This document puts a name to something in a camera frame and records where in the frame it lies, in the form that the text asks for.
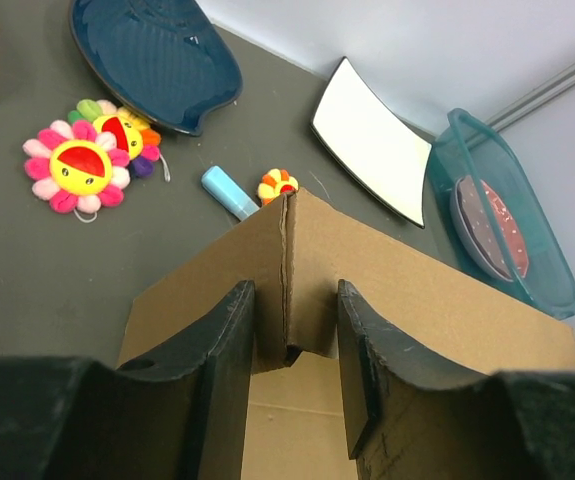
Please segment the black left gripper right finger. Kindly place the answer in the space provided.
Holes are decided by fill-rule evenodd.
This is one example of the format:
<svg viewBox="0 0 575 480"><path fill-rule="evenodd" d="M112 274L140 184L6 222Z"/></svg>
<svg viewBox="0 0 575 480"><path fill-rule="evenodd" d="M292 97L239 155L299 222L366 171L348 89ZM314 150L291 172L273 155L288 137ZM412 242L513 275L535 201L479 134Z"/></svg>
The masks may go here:
<svg viewBox="0 0 575 480"><path fill-rule="evenodd" d="M575 479L575 371L483 374L338 284L347 450L362 479Z"/></svg>

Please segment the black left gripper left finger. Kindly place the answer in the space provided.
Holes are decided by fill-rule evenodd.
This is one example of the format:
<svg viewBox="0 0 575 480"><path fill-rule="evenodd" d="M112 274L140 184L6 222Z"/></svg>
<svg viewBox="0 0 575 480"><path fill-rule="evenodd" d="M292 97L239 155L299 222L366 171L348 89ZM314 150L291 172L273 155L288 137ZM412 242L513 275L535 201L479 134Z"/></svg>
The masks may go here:
<svg viewBox="0 0 575 480"><path fill-rule="evenodd" d="M0 479L237 479L254 285L118 369L0 357Z"/></svg>

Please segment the brown cardboard box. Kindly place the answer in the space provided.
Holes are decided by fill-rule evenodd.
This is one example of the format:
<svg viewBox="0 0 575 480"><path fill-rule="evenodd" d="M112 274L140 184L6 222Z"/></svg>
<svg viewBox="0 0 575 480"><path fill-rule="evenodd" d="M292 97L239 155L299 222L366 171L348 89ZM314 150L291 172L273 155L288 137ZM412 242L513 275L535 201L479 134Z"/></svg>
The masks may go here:
<svg viewBox="0 0 575 480"><path fill-rule="evenodd" d="M235 226L133 302L132 360L256 285L246 479L362 479L347 450L337 337L340 281L385 319L483 374L575 371L572 329L301 191Z"/></svg>

